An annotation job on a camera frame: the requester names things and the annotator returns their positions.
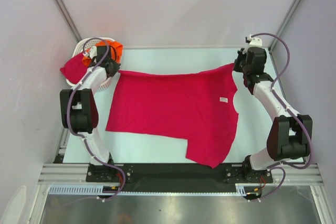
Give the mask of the orange t shirt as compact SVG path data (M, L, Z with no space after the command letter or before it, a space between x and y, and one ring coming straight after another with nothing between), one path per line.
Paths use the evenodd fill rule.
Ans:
M111 49L111 59L117 63L121 63L123 45L117 41L107 40L108 45ZM93 57L89 56L91 47L86 50L86 53L83 54L82 63L84 66L88 67L91 64L91 59Z

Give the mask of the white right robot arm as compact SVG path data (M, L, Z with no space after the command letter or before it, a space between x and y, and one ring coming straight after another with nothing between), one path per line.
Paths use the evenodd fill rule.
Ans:
M265 49L252 46L237 52L235 72L243 74L244 86L264 106L272 120L266 147L249 155L242 165L243 179L254 183L266 171L279 164L294 167L290 160L311 157L312 125L309 115L302 115L281 96L273 78L265 72Z

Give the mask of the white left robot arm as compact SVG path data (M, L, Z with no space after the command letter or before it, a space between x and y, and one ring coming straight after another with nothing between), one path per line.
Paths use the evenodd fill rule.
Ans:
M71 89L60 92L61 119L64 128L81 140L90 157L89 163L101 165L98 176L105 182L115 178L116 169L99 130L99 113L94 98L100 85L113 77L120 64L109 59L89 67L85 75Z

